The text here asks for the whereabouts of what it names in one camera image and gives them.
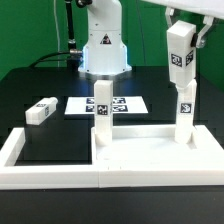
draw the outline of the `black table surface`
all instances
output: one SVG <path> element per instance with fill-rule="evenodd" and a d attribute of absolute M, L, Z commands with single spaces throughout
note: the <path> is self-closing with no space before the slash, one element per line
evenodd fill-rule
<path fill-rule="evenodd" d="M 197 75 L 195 125 L 224 146 L 224 93 Z M 0 82 L 0 147 L 25 127 L 20 165 L 91 164 L 93 115 L 65 116 L 68 97 L 93 96 L 93 80 L 66 68 L 18 68 Z M 114 125 L 173 124 L 177 92 L 167 67 L 134 67 L 114 81 L 114 96 L 142 96 L 148 114 L 116 114 Z M 39 126 L 25 111 L 57 97 L 56 112 Z M 224 187 L 147 187 L 0 191 L 0 223 L 223 223 Z"/>

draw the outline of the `robot logo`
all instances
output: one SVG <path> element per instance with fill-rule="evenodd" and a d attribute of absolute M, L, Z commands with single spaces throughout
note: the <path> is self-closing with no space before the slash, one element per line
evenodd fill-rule
<path fill-rule="evenodd" d="M 110 38 L 107 34 L 105 34 L 103 40 L 100 42 L 100 44 L 111 44 Z"/>
<path fill-rule="evenodd" d="M 171 63 L 179 67 L 182 67 L 182 58 L 175 54 L 171 54 Z"/>
<path fill-rule="evenodd" d="M 181 114 L 191 114 L 192 113 L 192 104 L 191 103 L 181 103 L 180 113 Z"/>

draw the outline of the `white paper sheet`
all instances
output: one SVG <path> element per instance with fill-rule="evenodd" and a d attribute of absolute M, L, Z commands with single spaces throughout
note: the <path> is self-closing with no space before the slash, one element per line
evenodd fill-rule
<path fill-rule="evenodd" d="M 113 113 L 144 114 L 148 111 L 141 96 L 122 96 L 113 98 Z M 94 97 L 69 97 L 65 114 L 94 114 Z"/>

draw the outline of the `upright white block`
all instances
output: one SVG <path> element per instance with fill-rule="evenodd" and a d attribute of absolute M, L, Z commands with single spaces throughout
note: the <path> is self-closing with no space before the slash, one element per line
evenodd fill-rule
<path fill-rule="evenodd" d="M 26 123 L 32 125 L 41 124 L 55 110 L 58 100 L 55 97 L 44 98 L 26 111 Z"/>
<path fill-rule="evenodd" d="M 170 81 L 185 88 L 195 78 L 196 49 L 191 47 L 196 26 L 177 21 L 167 31 Z"/>
<path fill-rule="evenodd" d="M 98 145 L 109 145 L 113 127 L 113 82 L 98 80 L 94 85 L 94 96 L 96 142 Z"/>
<path fill-rule="evenodd" d="M 178 88 L 175 141 L 186 144 L 193 132 L 197 83 L 195 79 L 186 88 Z"/>

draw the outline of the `cable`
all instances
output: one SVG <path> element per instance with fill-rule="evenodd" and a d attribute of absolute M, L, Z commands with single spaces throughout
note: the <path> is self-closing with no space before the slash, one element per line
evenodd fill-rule
<path fill-rule="evenodd" d="M 38 63 L 43 62 L 44 59 L 46 59 L 46 58 L 50 58 L 50 57 L 54 57 L 54 56 L 58 56 L 58 55 L 63 55 L 63 54 L 70 54 L 70 52 L 69 51 L 61 51 L 61 52 L 55 52 L 55 53 L 47 54 L 43 57 L 40 57 L 38 60 L 36 60 L 34 63 L 32 63 L 29 67 L 34 68 Z"/>
<path fill-rule="evenodd" d="M 140 33 L 141 33 L 141 38 L 142 38 L 142 51 L 143 51 L 143 61 L 144 65 L 146 66 L 146 53 L 145 53 L 145 37 L 143 33 L 143 27 L 142 27 L 142 17 L 140 13 L 140 8 L 139 8 L 139 0 L 135 0 L 136 2 L 136 10 L 138 14 L 138 20 L 139 20 L 139 25 L 140 25 Z"/>
<path fill-rule="evenodd" d="M 58 42 L 58 52 L 61 49 L 61 39 L 60 39 L 60 32 L 58 26 L 58 16 L 57 16 L 57 0 L 54 0 L 54 20 L 55 20 L 55 27 L 56 27 L 56 34 L 57 34 L 57 42 Z"/>

